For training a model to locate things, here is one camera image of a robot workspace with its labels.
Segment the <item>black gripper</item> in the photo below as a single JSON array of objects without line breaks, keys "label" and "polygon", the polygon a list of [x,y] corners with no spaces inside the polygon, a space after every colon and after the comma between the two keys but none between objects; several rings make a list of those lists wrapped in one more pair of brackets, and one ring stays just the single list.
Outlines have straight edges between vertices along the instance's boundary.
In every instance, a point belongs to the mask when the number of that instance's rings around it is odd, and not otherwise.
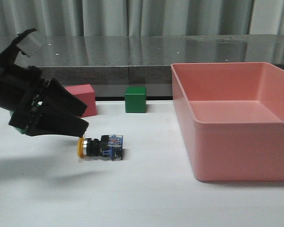
[{"label": "black gripper", "polygon": [[[42,71],[29,66],[15,64],[18,53],[16,37],[0,53],[0,107],[10,111],[9,125],[28,136],[64,135],[82,137],[89,123],[81,117],[87,105],[68,92],[57,79],[47,81]],[[75,116],[42,113],[44,98]]]}]

